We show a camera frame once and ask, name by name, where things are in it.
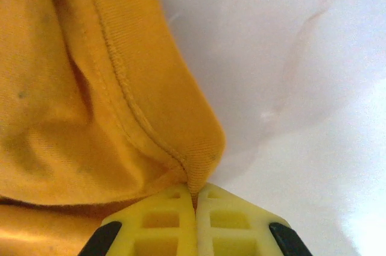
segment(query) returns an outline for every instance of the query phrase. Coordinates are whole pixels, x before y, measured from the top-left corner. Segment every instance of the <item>mustard yellow shirt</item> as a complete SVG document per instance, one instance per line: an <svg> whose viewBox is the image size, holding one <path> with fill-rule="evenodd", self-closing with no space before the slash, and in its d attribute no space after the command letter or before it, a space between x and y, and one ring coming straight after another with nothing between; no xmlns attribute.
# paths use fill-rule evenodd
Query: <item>mustard yellow shirt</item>
<svg viewBox="0 0 386 256"><path fill-rule="evenodd" d="M224 135L159 0L0 0L0 255L77 255L102 218L176 183Z"/></svg>

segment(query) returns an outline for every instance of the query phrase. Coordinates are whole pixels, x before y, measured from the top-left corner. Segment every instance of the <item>black rubber tip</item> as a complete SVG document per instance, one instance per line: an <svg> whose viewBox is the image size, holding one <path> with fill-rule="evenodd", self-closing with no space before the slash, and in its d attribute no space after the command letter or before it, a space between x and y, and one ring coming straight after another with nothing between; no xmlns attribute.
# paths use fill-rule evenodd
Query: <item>black rubber tip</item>
<svg viewBox="0 0 386 256"><path fill-rule="evenodd" d="M284 256L312 256L299 235L280 223L270 223L270 230Z"/></svg>
<svg viewBox="0 0 386 256"><path fill-rule="evenodd" d="M78 256L106 256L121 227L121 222L110 222L99 227Z"/></svg>

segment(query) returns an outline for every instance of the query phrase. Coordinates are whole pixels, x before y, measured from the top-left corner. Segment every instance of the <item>white background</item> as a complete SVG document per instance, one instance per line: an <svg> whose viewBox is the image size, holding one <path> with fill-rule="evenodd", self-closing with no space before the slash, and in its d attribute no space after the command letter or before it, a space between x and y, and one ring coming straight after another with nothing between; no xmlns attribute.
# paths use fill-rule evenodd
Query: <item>white background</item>
<svg viewBox="0 0 386 256"><path fill-rule="evenodd" d="M386 255L386 0L162 0L227 134L213 183L315 255Z"/></svg>

